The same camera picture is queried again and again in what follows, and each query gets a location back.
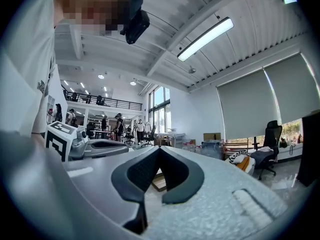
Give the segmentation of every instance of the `shirt logo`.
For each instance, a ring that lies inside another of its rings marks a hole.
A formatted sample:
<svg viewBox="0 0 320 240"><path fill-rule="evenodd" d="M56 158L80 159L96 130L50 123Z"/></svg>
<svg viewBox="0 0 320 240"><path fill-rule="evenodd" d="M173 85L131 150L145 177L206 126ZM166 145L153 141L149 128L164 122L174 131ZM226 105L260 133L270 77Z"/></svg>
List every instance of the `shirt logo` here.
<svg viewBox="0 0 320 240"><path fill-rule="evenodd" d="M44 81L41 80L41 83L38 82L38 87L37 87L42 93L45 92L45 83Z"/></svg>

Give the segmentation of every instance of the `gray roller blind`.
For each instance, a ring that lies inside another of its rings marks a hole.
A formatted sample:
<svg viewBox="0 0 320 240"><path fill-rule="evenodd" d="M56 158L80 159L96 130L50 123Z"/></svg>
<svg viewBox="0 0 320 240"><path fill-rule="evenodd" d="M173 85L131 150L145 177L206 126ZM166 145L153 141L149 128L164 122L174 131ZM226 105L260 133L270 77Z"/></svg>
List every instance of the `gray roller blind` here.
<svg viewBox="0 0 320 240"><path fill-rule="evenodd" d="M320 108L316 82L300 54L264 70L274 89L282 124L300 119Z"/></svg>
<svg viewBox="0 0 320 240"><path fill-rule="evenodd" d="M265 134L277 107L263 70L218 87L226 139Z"/></svg>

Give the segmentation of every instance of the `black and white striped fabric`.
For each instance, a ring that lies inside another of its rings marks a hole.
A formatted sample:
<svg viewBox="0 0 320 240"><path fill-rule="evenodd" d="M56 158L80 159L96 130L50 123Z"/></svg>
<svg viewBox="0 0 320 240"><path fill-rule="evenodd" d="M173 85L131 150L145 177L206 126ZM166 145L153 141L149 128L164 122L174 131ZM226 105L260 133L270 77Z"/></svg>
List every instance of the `black and white striped fabric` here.
<svg viewBox="0 0 320 240"><path fill-rule="evenodd" d="M234 160L237 156L239 155L245 155L245 156L249 156L248 152L246 149L243 149L237 153L234 153L232 155L229 156L229 163L234 165Z"/></svg>

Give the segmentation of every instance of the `balcony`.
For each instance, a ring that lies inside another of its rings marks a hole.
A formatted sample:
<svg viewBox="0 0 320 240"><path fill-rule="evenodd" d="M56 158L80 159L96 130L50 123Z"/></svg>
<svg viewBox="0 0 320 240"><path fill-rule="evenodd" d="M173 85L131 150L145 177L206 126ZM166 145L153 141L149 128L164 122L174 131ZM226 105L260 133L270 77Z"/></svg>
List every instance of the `balcony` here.
<svg viewBox="0 0 320 240"><path fill-rule="evenodd" d="M95 104L103 107L127 109L127 110L142 110L141 103L135 103L125 100L105 98L102 96L94 96L87 94L80 94L76 92L68 92L65 89L63 90L64 97L66 101L77 102L81 104Z"/></svg>

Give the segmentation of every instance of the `balcony railing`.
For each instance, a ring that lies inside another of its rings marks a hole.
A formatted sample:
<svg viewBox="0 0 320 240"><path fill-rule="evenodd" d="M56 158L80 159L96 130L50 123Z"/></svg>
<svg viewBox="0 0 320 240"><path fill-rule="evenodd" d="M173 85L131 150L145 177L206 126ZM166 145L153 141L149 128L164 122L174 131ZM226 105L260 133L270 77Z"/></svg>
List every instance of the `balcony railing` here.
<svg viewBox="0 0 320 240"><path fill-rule="evenodd" d="M135 103L135 102L112 99L112 98L105 98L102 96L80 94L76 92L68 92L65 89L63 90L63 93L64 93L65 99L71 102L96 104L104 107L112 107L112 108L127 109L127 110L141 111L142 109L141 103Z"/></svg>

